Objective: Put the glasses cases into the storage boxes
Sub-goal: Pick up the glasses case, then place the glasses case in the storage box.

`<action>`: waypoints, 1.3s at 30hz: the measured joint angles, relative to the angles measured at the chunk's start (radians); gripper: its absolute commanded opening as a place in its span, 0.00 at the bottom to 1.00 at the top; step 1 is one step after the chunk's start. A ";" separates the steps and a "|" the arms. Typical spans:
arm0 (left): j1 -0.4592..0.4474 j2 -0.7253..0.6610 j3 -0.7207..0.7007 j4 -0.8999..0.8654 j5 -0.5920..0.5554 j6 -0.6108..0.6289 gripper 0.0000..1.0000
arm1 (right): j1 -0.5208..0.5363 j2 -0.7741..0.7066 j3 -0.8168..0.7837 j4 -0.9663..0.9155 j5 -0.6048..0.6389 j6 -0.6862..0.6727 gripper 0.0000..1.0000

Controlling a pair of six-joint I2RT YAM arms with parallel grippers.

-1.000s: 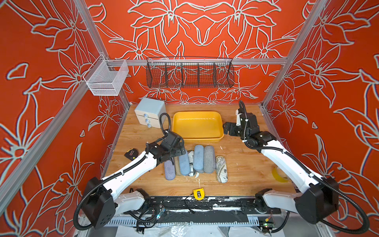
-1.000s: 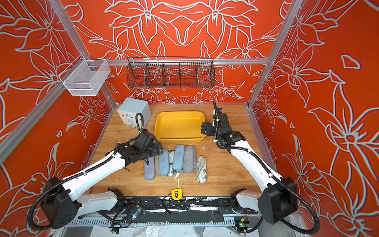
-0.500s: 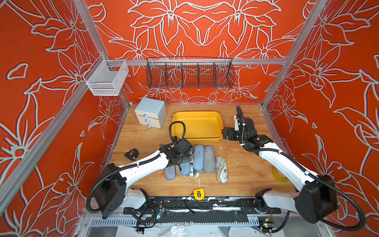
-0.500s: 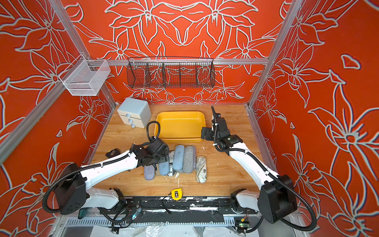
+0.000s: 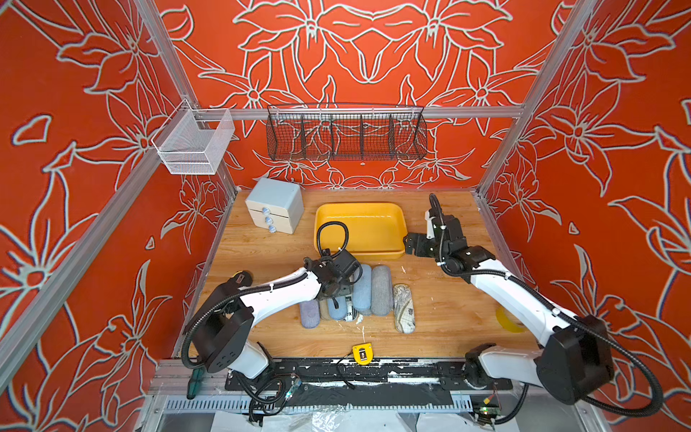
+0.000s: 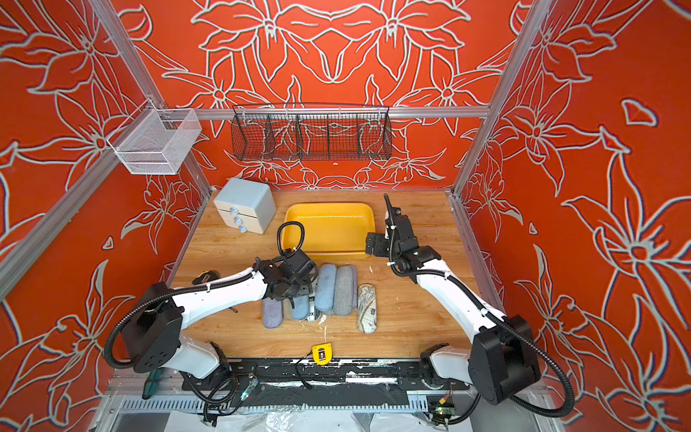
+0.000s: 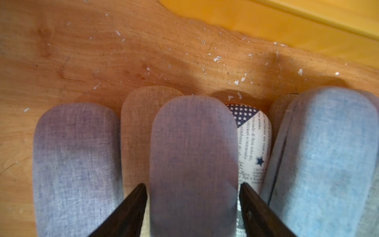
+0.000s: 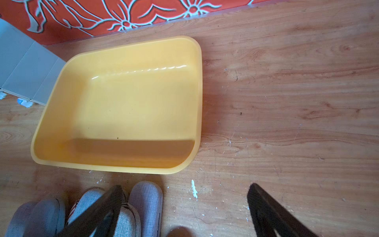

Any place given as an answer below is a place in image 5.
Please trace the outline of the light blue glasses case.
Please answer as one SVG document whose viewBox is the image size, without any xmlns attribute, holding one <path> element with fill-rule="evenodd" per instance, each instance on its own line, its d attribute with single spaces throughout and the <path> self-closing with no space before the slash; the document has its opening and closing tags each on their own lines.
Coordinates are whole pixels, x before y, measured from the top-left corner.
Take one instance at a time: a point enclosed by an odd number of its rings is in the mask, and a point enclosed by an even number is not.
<svg viewBox="0 0 691 432">
<path fill-rule="evenodd" d="M 362 275 L 354 283 L 352 302 L 360 314 L 372 314 L 372 268 L 367 264 L 362 264 Z"/>
<path fill-rule="evenodd" d="M 326 300 L 327 312 L 332 320 L 345 320 L 347 311 L 347 298 L 338 296 Z"/>
</svg>

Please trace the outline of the grey fabric glasses case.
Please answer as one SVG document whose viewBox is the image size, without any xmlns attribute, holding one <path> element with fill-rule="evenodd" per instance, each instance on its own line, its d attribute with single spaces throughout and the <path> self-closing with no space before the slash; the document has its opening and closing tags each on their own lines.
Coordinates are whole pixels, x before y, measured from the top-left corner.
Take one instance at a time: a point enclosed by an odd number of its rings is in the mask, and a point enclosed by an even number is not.
<svg viewBox="0 0 691 432">
<path fill-rule="evenodd" d="M 387 316 L 393 309 L 392 273 L 388 266 L 372 269 L 371 312 L 376 316 Z"/>
</svg>

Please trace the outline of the yellow plastic storage tray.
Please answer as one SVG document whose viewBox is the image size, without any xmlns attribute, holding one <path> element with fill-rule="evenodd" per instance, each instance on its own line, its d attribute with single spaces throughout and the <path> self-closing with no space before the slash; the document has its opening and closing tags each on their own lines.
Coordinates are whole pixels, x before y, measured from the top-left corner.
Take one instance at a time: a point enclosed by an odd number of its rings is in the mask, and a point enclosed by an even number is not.
<svg viewBox="0 0 691 432">
<path fill-rule="evenodd" d="M 374 262 L 398 259 L 405 254 L 403 239 L 408 229 L 401 207 L 395 203 L 325 203 L 316 210 L 314 247 L 336 252 L 345 239 L 343 229 L 327 222 L 343 222 L 349 240 L 345 249 L 360 261 Z"/>
</svg>

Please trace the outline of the map print glasses case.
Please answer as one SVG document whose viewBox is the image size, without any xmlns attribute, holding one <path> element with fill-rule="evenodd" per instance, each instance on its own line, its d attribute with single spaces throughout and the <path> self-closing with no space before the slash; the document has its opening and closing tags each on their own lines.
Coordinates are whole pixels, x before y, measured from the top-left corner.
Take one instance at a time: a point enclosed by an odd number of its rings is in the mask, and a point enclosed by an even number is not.
<svg viewBox="0 0 691 432">
<path fill-rule="evenodd" d="M 393 286 L 394 325 L 402 334 L 412 334 L 416 330 L 416 315 L 412 291 L 406 284 Z"/>
</svg>

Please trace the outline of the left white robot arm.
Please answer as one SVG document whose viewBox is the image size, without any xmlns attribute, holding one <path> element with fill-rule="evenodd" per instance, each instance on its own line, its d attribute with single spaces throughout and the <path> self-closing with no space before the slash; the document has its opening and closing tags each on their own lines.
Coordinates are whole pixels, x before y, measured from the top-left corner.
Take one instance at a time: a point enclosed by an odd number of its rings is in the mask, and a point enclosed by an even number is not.
<svg viewBox="0 0 691 432">
<path fill-rule="evenodd" d="M 350 233 L 345 223 L 325 222 L 317 235 L 331 227 L 343 230 L 343 244 L 331 250 L 323 248 L 321 239 L 317 239 L 320 256 L 306 257 L 303 266 L 293 273 L 253 285 L 252 275 L 241 271 L 218 285 L 185 326 L 180 348 L 183 366 L 209 374 L 228 369 L 256 379 L 271 367 L 272 361 L 261 344 L 249 340 L 255 325 L 304 302 L 330 301 L 335 308 L 344 309 L 339 302 L 351 295 L 365 271 L 347 251 Z"/>
</svg>

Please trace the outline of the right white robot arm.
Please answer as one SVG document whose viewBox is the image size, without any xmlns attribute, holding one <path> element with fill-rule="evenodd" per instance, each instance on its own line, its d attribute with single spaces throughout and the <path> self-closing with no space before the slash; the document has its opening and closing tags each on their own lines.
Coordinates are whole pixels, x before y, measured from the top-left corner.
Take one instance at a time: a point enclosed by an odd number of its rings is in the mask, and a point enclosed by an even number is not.
<svg viewBox="0 0 691 432">
<path fill-rule="evenodd" d="M 429 202 L 426 233 L 410 233 L 403 239 L 407 254 L 434 259 L 444 274 L 489 295 L 521 322 L 538 345 L 536 351 L 492 343 L 475 347 L 464 356 L 462 379 L 468 385 L 483 388 L 495 379 L 517 381 L 526 389 L 540 387 L 565 405 L 584 401 L 628 418 L 651 417 L 661 410 L 664 394 L 659 380 L 642 360 L 610 338 L 602 320 L 580 317 L 531 288 L 489 250 L 470 246 L 460 221 L 444 213 L 434 194 Z M 614 381 L 614 352 L 649 383 L 651 396 L 641 408 L 620 408 L 592 396 Z"/>
</svg>

